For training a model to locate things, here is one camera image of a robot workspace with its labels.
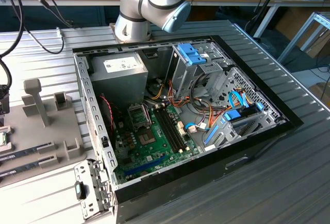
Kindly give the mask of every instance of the blue latch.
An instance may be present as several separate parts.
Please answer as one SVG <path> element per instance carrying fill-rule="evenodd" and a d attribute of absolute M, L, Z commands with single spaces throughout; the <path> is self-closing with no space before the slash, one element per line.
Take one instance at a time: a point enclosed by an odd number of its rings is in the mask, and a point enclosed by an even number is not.
<path fill-rule="evenodd" d="M 260 111 L 262 111 L 263 108 L 264 108 L 264 106 L 263 106 L 263 104 L 262 104 L 261 102 L 258 102 L 258 103 L 257 103 L 257 108 L 258 108 Z"/>
<path fill-rule="evenodd" d="M 206 59 L 202 58 L 197 49 L 195 49 L 191 44 L 179 44 L 177 47 L 190 65 L 206 63 Z"/>
<path fill-rule="evenodd" d="M 224 114 L 224 117 L 227 119 L 227 121 L 233 120 L 240 116 L 241 116 L 241 114 L 239 114 L 239 112 L 237 110 L 231 110 Z"/>

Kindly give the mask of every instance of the expansion slot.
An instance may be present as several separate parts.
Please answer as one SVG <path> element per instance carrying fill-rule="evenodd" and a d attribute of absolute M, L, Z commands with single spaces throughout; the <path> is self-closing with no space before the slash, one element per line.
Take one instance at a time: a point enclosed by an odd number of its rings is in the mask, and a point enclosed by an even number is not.
<path fill-rule="evenodd" d="M 30 162 L 28 164 L 21 165 L 19 167 L 16 167 L 16 168 L 13 168 L 13 169 L 10 169 L 7 171 L 2 171 L 2 172 L 0 172 L 0 181 L 5 177 L 12 176 L 14 174 L 22 173 L 24 171 L 39 167 L 39 163 L 47 161 L 47 160 L 51 160 L 53 158 L 54 158 L 54 156 L 49 156 L 47 158 L 42 158 L 37 161 Z"/>
<path fill-rule="evenodd" d="M 36 147 L 27 148 L 27 149 L 23 149 L 23 150 L 20 150 L 17 152 L 6 154 L 4 156 L 0 156 L 0 162 L 14 160 L 14 159 L 17 159 L 17 158 L 20 158 L 23 156 L 28 156 L 29 154 L 38 152 L 38 150 L 37 150 L 38 148 L 41 148 L 43 146 L 47 146 L 50 144 L 52 144 L 52 143 L 44 143 L 44 144 L 38 145 Z"/>
<path fill-rule="evenodd" d="M 187 146 L 182 141 L 180 135 L 178 134 L 177 129 L 172 123 L 166 110 L 165 109 L 155 110 L 154 114 L 167 140 L 169 141 L 173 152 L 177 153 L 181 149 L 182 150 L 186 149 Z"/>
<path fill-rule="evenodd" d="M 152 162 L 146 163 L 142 166 L 139 166 L 139 167 L 133 168 L 131 170 L 125 171 L 124 173 L 125 173 L 126 176 L 139 173 L 139 172 L 144 171 L 144 170 L 146 170 L 150 167 L 159 165 L 164 159 L 167 159 L 167 158 L 168 158 L 168 156 L 163 156 L 163 157 L 161 157 L 161 158 L 159 158 L 155 161 L 152 161 Z"/>

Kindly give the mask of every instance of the green circuit board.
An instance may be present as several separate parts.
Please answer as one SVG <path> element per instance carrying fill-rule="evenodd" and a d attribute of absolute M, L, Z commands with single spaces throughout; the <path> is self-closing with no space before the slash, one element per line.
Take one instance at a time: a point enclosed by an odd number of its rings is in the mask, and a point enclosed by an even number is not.
<path fill-rule="evenodd" d="M 173 120 L 173 124 L 180 121 L 173 106 L 168 106 L 166 112 Z M 118 135 L 123 144 L 115 150 L 118 167 L 114 172 L 119 184 L 199 154 L 195 142 L 187 134 L 180 136 L 186 149 L 180 152 L 173 151 L 155 116 L 155 110 L 148 109 L 148 113 L 152 121 L 148 129 L 141 128 L 134 132 L 129 118 L 125 119 L 123 126 L 118 129 Z"/>

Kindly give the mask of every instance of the gray power supply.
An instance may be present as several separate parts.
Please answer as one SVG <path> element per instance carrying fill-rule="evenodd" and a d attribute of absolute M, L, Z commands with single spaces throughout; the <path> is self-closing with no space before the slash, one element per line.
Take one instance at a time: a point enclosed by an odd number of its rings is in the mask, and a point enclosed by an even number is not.
<path fill-rule="evenodd" d="M 104 94 L 119 108 L 143 101 L 148 70 L 137 53 L 95 57 L 90 75 L 96 96 Z"/>

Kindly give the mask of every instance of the table leg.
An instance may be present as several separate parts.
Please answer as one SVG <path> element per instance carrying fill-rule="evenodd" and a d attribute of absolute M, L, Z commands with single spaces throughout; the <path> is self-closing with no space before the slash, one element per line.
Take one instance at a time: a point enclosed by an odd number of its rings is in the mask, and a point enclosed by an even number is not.
<path fill-rule="evenodd" d="M 320 24 L 317 29 L 313 32 L 313 34 L 306 40 L 306 42 L 303 44 L 303 46 L 300 48 L 300 50 L 305 51 L 306 49 L 310 48 L 310 45 L 314 43 L 314 41 L 318 38 L 320 32 L 324 26 Z"/>
<path fill-rule="evenodd" d="M 260 26 L 258 27 L 257 31 L 253 35 L 254 38 L 260 38 L 266 27 L 268 26 L 269 22 L 272 20 L 273 16 L 275 15 L 278 9 L 278 5 L 274 5 L 269 8 L 267 14 L 263 18 Z"/>
<path fill-rule="evenodd" d="M 284 49 L 282 54 L 278 57 L 278 62 L 282 62 L 292 51 L 294 46 L 297 44 L 297 42 L 300 40 L 302 35 L 306 32 L 306 30 L 310 27 L 310 25 L 313 23 L 315 17 L 315 13 L 310 15 L 308 20 L 305 22 L 305 24 L 301 27 L 301 29 L 298 31 L 298 33 L 293 37 L 291 42 L 288 44 L 288 46 Z"/>

